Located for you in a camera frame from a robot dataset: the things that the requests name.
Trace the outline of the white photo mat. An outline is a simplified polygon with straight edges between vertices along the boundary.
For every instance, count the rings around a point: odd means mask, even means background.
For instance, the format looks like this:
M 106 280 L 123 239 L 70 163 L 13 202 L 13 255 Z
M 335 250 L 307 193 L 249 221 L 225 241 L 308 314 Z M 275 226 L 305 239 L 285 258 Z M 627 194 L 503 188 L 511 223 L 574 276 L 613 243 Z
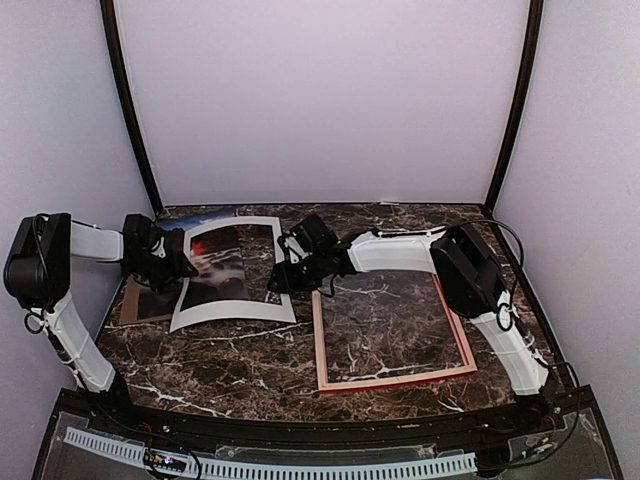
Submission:
M 184 233 L 184 253 L 191 251 L 192 240 L 211 231 L 221 228 L 242 225 L 259 225 L 271 228 L 274 243 L 275 263 L 284 260 L 284 254 L 278 247 L 278 238 L 281 236 L 281 223 L 278 217 L 269 216 L 238 216 L 213 220 L 187 230 Z M 190 278 L 183 279 L 183 285 L 178 302 L 174 308 L 169 332 L 173 333 L 182 328 L 212 320 L 249 319 L 261 321 L 273 321 L 283 323 L 296 323 L 295 313 L 288 294 L 280 295 L 280 304 L 269 302 L 254 302 L 249 300 L 221 300 L 202 303 L 182 310 L 184 298 L 187 293 Z

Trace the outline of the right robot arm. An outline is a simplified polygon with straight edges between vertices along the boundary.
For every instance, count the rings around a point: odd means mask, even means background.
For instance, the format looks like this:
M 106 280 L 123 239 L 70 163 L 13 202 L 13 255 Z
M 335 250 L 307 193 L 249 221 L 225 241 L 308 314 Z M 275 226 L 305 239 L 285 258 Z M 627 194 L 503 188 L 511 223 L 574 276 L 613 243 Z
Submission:
M 472 222 L 420 231 L 377 228 L 343 238 L 312 214 L 277 240 L 283 260 L 267 288 L 278 294 L 320 288 L 325 279 L 379 270 L 436 275 L 446 305 L 472 323 L 492 347 L 509 377 L 516 400 L 510 424 L 534 432 L 549 416 L 544 399 L 553 385 L 550 367 L 515 306 L 501 264 Z

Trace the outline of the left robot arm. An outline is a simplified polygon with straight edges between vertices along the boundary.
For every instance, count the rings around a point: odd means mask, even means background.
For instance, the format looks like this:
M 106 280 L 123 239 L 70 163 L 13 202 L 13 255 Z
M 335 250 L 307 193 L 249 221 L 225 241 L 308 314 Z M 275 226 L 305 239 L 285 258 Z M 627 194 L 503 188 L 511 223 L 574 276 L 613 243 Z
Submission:
M 135 276 L 162 291 L 197 275 L 180 228 L 166 230 L 142 214 L 126 216 L 121 230 L 76 221 L 68 213 L 22 219 L 4 267 L 7 292 L 26 310 L 29 330 L 45 333 L 78 385 L 103 405 L 101 417 L 120 436 L 141 427 L 140 412 L 129 405 L 126 381 L 102 355 L 74 305 L 71 261 L 117 263 L 124 277 Z

